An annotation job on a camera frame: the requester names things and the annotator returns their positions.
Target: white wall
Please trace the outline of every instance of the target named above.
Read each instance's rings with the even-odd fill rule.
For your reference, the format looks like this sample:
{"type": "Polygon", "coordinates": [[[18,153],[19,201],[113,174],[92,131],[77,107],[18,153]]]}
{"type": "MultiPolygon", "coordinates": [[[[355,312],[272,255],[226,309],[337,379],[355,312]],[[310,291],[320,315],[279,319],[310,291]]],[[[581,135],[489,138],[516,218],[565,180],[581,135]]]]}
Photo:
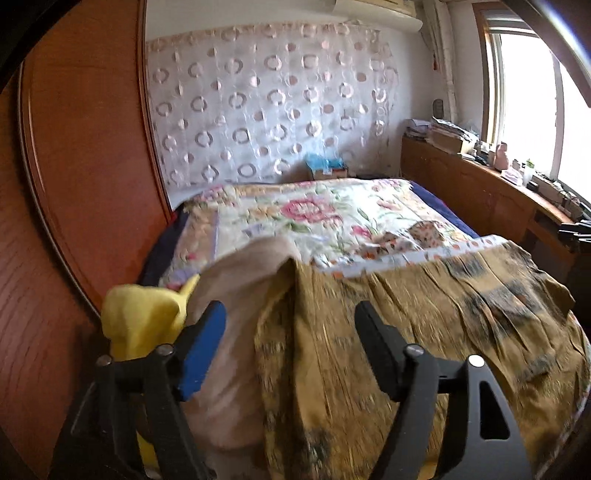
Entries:
{"type": "MultiPolygon", "coordinates": [[[[186,31],[274,21],[335,22],[330,15],[334,0],[147,0],[146,39],[186,31]]],[[[391,161],[384,173],[395,174],[400,166],[400,143],[407,118],[431,118],[431,104],[444,98],[443,82],[433,72],[433,56],[421,35],[381,28],[381,40],[390,44],[399,88],[391,113],[391,161]]]]}
{"type": "Polygon", "coordinates": [[[482,53],[476,18],[470,1],[448,4],[452,18],[456,65],[454,82],[460,126],[480,133],[482,129],[482,53]]]}
{"type": "Polygon", "coordinates": [[[146,40],[231,25],[335,21],[335,0],[147,0],[146,40]]]}

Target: small figurine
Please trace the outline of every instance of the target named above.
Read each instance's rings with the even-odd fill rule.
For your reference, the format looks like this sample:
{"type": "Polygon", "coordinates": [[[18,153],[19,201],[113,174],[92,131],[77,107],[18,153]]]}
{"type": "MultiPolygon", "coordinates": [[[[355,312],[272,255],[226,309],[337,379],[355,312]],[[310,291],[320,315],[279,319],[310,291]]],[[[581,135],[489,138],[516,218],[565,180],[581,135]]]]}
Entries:
{"type": "Polygon", "coordinates": [[[495,170],[502,171],[509,168],[509,158],[507,157],[507,144],[501,142],[496,148],[495,162],[493,164],[495,170]]]}

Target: wooden wardrobe door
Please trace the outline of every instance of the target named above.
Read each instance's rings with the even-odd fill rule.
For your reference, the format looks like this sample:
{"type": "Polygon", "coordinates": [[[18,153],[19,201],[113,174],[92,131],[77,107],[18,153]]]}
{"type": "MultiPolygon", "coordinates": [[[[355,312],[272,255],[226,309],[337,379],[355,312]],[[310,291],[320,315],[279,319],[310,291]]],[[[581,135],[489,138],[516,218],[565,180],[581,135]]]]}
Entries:
{"type": "Polygon", "coordinates": [[[31,199],[17,78],[0,95],[0,478],[46,478],[67,409],[104,352],[31,199]]]}
{"type": "Polygon", "coordinates": [[[24,64],[21,114],[50,238],[100,309],[137,279],[170,210],[144,121],[143,3],[82,0],[24,64]]]}

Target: floral quilt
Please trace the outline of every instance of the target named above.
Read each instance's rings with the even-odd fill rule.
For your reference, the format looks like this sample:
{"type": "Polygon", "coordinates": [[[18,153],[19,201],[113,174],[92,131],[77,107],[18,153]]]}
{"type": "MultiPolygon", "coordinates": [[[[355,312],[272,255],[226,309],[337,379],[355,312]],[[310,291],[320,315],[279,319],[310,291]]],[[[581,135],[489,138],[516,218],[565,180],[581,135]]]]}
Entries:
{"type": "Polygon", "coordinates": [[[161,280],[169,288],[260,236],[289,236],[302,261],[321,269],[471,240],[405,180],[223,186],[185,208],[190,217],[161,280]]]}

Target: wooden cabinet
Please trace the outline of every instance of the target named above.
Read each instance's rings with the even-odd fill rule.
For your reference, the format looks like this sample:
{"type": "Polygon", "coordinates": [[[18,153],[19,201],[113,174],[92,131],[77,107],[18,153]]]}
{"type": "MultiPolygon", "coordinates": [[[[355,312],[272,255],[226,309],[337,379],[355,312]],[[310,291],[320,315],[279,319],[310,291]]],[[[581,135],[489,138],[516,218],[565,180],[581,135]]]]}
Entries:
{"type": "Polygon", "coordinates": [[[531,205],[524,205],[523,202],[517,202],[510,196],[498,193],[491,214],[491,230],[503,232],[502,236],[519,243],[525,236],[525,230],[533,214],[534,209],[531,205]]]}
{"type": "MultiPolygon", "coordinates": [[[[536,212],[558,225],[570,221],[548,201],[506,182],[495,170],[406,137],[401,172],[437,195],[479,235],[496,234],[521,243],[528,230],[537,231],[536,212]]],[[[553,248],[559,254],[566,252],[557,239],[553,248]]]]}

